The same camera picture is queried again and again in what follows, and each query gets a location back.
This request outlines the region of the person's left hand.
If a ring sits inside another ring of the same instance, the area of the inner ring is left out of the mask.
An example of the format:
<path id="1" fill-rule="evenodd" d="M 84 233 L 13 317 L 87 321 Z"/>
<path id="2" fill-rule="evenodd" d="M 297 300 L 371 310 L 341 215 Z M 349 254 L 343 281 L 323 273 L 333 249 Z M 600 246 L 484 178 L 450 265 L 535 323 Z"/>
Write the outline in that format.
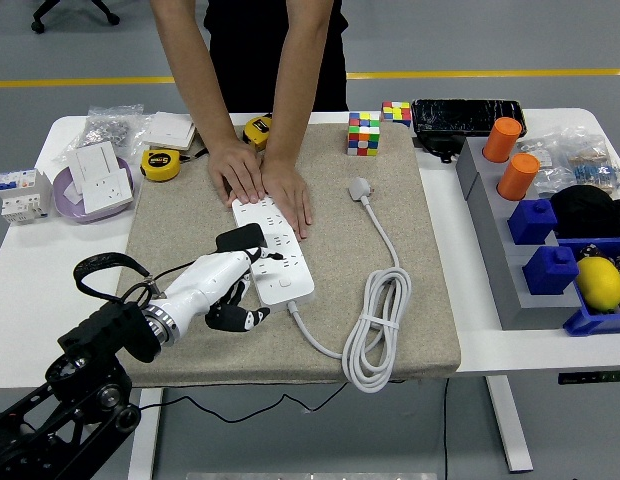
<path id="1" fill-rule="evenodd" d="M 261 184 L 298 240 L 308 237 L 313 222 L 309 188 L 293 162 L 266 155 L 260 167 Z"/>

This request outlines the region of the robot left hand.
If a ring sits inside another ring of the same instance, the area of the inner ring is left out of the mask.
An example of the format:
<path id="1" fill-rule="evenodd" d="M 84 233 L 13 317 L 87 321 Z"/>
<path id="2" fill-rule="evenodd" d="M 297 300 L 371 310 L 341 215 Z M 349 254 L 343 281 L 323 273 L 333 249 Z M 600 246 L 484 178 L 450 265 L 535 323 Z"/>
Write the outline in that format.
<path id="1" fill-rule="evenodd" d="M 144 308 L 147 319 L 162 325 L 169 341 L 177 341 L 198 315 L 210 313 L 259 259 L 280 261 L 284 256 L 265 247 L 213 253 L 199 257 Z"/>

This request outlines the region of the person's right hand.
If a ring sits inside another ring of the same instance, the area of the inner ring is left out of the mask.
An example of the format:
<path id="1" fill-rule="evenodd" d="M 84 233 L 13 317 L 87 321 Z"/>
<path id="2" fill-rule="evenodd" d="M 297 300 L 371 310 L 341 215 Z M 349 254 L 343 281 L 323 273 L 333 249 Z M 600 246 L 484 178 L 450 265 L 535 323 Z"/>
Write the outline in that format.
<path id="1" fill-rule="evenodd" d="M 227 138 L 210 143 L 208 150 L 208 173 L 225 206 L 235 199 L 256 203 L 265 196 L 261 163 L 251 146 Z"/>

